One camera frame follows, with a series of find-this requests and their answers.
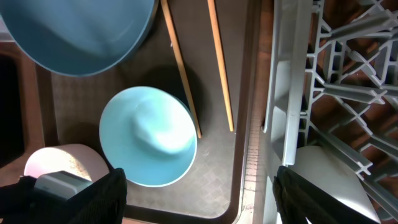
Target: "pink bowl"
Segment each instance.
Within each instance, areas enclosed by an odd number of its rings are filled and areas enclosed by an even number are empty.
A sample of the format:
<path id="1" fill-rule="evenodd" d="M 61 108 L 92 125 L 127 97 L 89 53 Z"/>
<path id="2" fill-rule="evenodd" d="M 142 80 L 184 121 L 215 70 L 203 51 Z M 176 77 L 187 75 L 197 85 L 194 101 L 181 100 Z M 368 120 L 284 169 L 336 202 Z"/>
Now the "pink bowl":
<path id="1" fill-rule="evenodd" d="M 38 178 L 62 170 L 93 182 L 109 173 L 103 158 L 92 148 L 68 144 L 45 147 L 34 152 L 26 162 L 24 175 Z"/>

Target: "wooden chopstick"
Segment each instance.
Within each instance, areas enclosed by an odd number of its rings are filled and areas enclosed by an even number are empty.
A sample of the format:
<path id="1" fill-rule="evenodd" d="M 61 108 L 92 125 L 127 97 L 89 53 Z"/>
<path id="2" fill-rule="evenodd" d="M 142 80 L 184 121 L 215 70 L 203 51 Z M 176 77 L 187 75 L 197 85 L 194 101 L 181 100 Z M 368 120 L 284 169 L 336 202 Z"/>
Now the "wooden chopstick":
<path id="1" fill-rule="evenodd" d="M 223 89 L 229 130 L 234 131 L 234 119 L 232 117 L 231 100 L 229 98 L 229 90 L 228 90 L 228 79 L 226 77 L 223 46 L 221 44 L 220 29 L 218 27 L 216 6 L 214 0 L 207 0 L 207 4 L 209 5 L 211 28 L 213 29 L 214 45 L 216 46 L 218 70 L 220 71 L 221 87 Z"/>
<path id="2" fill-rule="evenodd" d="M 177 36 L 175 34 L 173 19 L 172 19 L 171 13 L 170 13 L 169 5 L 167 4 L 167 0 L 160 0 L 160 3 L 162 5 L 164 18 L 166 20 L 167 30 L 169 31 L 169 36 L 172 41 L 174 56 L 175 56 L 175 60 L 177 61 L 178 70 L 180 71 L 182 85 L 184 87 L 185 95 L 187 96 L 187 100 L 188 100 L 188 105 L 189 105 L 190 111 L 193 116 L 193 120 L 195 122 L 196 129 L 197 129 L 198 138 L 201 138 L 199 120 L 197 117 L 197 112 L 195 111 L 195 105 L 193 104 L 193 98 L 192 98 L 192 94 L 191 94 L 191 89 L 189 87 L 187 72 L 185 71 L 184 62 L 183 62 L 182 56 L 181 56 L 180 46 L 178 44 Z"/>

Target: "turquoise bowl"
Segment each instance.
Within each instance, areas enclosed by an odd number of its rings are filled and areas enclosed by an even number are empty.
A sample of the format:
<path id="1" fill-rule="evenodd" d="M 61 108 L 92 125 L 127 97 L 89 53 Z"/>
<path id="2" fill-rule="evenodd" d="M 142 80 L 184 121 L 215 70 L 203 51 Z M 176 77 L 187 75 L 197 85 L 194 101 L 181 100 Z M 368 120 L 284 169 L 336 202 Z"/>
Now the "turquoise bowl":
<path id="1" fill-rule="evenodd" d="M 139 86 L 121 91 L 106 105 L 99 138 L 114 168 L 131 182 L 163 187 L 192 166 L 197 133 L 188 108 L 174 96 Z"/>

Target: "bowl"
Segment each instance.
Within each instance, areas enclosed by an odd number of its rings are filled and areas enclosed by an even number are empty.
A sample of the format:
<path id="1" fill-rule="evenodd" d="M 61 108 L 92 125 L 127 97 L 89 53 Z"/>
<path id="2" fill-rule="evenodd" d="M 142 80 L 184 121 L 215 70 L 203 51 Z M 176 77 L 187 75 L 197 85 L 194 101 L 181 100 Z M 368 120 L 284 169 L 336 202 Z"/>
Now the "bowl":
<path id="1" fill-rule="evenodd" d="M 197 133 L 188 108 L 151 87 L 132 87 L 114 96 L 99 124 L 106 158 L 126 178 L 146 187 L 181 179 L 192 166 Z"/>
<path id="2" fill-rule="evenodd" d="M 63 75 L 105 71 L 134 53 L 148 33 L 158 0 L 0 1 L 17 45 Z"/>
<path id="3" fill-rule="evenodd" d="M 94 149 L 82 144 L 67 144 L 35 151 L 26 162 L 24 175 L 39 178 L 58 171 L 93 182 L 109 173 L 104 159 Z"/>

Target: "light blue bowl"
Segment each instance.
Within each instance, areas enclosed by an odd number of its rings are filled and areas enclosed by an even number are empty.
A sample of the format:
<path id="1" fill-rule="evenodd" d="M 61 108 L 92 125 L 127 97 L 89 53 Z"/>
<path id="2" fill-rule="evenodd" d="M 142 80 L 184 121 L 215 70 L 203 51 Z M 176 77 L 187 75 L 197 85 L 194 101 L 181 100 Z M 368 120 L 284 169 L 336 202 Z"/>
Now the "light blue bowl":
<path id="1" fill-rule="evenodd" d="M 181 179 L 197 151 L 197 133 L 189 110 L 174 96 L 139 86 L 118 93 L 106 105 L 99 124 L 106 158 L 131 182 L 163 187 Z"/>
<path id="2" fill-rule="evenodd" d="M 158 0 L 1 0 L 0 14 L 36 63 L 82 77 L 109 69 L 144 40 Z"/>

